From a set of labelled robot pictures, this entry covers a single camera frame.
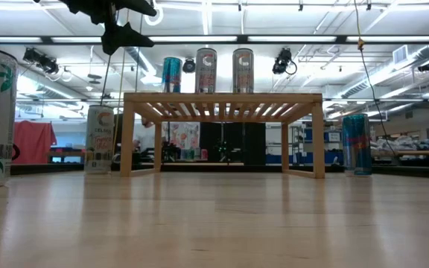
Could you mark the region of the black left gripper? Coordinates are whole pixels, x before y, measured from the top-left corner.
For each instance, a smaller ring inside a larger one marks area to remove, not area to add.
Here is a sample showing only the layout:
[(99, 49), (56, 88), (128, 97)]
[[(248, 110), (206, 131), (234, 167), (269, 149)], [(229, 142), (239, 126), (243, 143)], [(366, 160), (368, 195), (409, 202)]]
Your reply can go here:
[[(127, 8), (147, 16), (157, 14), (154, 7), (146, 0), (60, 0), (71, 13), (84, 13), (93, 24), (113, 23), (117, 10)], [(124, 26), (108, 24), (101, 36), (105, 54), (113, 55), (120, 47), (153, 47), (154, 41), (133, 30), (128, 22)]]

